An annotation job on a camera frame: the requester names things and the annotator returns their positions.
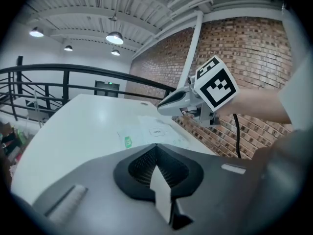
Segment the green bag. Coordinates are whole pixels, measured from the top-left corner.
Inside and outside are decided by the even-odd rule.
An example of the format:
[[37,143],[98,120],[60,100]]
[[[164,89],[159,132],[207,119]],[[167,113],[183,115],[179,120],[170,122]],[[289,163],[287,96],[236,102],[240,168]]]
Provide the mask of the green bag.
[[15,134],[22,145],[25,145],[27,143],[28,138],[27,138],[27,135],[23,131],[19,129],[15,129]]

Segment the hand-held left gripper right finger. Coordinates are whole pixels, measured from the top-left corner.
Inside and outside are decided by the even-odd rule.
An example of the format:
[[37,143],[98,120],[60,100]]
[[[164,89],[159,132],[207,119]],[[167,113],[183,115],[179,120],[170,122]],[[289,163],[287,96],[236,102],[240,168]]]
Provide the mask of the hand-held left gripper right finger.
[[249,235],[269,224],[267,148],[244,160],[159,144],[157,159],[174,186],[170,223],[156,235]]

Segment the white square table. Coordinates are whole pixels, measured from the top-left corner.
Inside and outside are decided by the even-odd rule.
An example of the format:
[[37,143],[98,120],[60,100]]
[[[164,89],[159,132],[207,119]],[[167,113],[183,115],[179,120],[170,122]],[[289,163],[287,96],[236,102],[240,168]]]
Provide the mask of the white square table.
[[121,151],[118,132],[139,128],[140,116],[157,118],[182,135],[184,148],[211,150],[148,101],[81,94],[38,131],[14,173],[11,192],[32,204],[51,184],[79,165]]

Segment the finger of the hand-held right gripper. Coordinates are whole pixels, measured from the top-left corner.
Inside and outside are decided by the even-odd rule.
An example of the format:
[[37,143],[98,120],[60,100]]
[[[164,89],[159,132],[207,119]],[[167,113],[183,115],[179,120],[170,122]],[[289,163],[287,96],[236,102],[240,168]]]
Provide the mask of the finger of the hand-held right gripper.
[[190,86],[184,86],[181,88],[177,88],[175,91],[173,91],[171,94],[177,94],[177,93],[189,93],[190,92]]
[[189,93],[171,93],[157,106],[157,111],[164,116],[182,116],[196,110],[190,104]]

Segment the white pole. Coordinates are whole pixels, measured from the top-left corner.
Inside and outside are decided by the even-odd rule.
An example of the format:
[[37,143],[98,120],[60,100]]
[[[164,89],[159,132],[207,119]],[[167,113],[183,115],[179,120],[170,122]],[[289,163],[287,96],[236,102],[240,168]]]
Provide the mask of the white pole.
[[40,108],[38,105],[36,90],[34,90],[34,108],[35,108],[35,112],[37,114],[37,120],[38,120],[39,127],[41,128],[42,127],[42,119],[41,119]]

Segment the black metal railing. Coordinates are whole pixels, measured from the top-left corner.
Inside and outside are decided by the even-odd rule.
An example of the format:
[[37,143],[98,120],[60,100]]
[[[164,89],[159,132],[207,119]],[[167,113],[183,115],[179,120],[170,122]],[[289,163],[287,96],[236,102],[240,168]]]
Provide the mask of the black metal railing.
[[[26,75],[24,75],[24,72],[27,71],[61,71],[63,73],[63,80],[62,83],[33,82]],[[91,87],[70,84],[69,79],[71,73],[73,72],[116,78],[164,91],[163,97],[123,91],[117,91],[118,95],[122,94],[161,101],[175,90],[173,87],[138,76],[88,66],[70,64],[35,64],[14,66],[0,70],[0,74],[7,75],[6,78],[0,79],[0,112],[13,116],[16,121],[20,118],[27,119],[26,116],[18,113],[17,110],[35,110],[34,90],[36,90],[40,112],[47,113],[50,117],[63,105],[70,101],[69,89],[89,91],[100,90],[100,88],[96,88],[95,86]]]

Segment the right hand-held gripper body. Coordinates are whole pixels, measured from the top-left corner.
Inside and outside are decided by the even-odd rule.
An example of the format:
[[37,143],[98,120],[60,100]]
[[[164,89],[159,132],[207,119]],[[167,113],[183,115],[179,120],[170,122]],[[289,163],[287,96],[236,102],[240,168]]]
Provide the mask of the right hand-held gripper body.
[[217,111],[239,93],[239,87],[226,64],[214,55],[187,81],[189,106],[181,108],[182,114],[202,127],[219,125]]

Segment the person's right forearm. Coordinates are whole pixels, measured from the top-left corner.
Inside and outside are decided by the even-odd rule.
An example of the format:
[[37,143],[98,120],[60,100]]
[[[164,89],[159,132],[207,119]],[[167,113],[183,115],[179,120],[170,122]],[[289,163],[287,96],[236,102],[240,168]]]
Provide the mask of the person's right forearm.
[[217,114],[220,116],[241,114],[280,124],[291,123],[279,100],[278,90],[242,88],[236,96],[217,111]]

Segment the dark double door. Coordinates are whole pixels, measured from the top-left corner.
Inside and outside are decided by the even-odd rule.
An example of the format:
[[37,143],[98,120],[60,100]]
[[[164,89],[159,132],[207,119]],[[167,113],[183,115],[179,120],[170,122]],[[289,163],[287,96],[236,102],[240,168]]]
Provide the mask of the dark double door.
[[100,90],[94,90],[94,95],[118,97],[117,91],[119,91],[119,84],[96,80],[94,86],[96,88],[100,88]]

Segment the person's white shirt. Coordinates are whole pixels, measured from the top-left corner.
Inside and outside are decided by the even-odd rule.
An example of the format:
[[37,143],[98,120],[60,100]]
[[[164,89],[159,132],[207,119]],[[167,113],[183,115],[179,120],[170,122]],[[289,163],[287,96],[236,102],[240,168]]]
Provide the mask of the person's white shirt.
[[313,226],[313,55],[278,98],[294,131],[262,151],[261,179],[242,235],[309,235]]

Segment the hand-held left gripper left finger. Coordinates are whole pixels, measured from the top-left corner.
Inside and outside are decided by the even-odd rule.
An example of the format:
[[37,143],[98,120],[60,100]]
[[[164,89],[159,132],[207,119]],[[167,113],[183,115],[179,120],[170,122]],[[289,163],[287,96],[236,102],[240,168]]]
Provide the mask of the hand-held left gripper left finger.
[[49,186],[33,208],[55,233],[169,233],[150,178],[155,144],[87,161]]

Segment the clear plastic bag with label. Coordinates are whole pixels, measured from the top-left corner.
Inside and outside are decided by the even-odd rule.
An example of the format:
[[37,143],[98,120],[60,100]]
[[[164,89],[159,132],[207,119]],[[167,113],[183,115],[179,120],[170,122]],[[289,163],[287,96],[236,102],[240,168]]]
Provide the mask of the clear plastic bag with label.
[[[170,124],[163,120],[149,116],[138,116],[139,123],[128,125],[117,132],[121,149],[129,149],[153,143],[170,144],[173,146],[188,149],[189,141]],[[169,135],[162,137],[152,137],[150,128],[166,128]]]

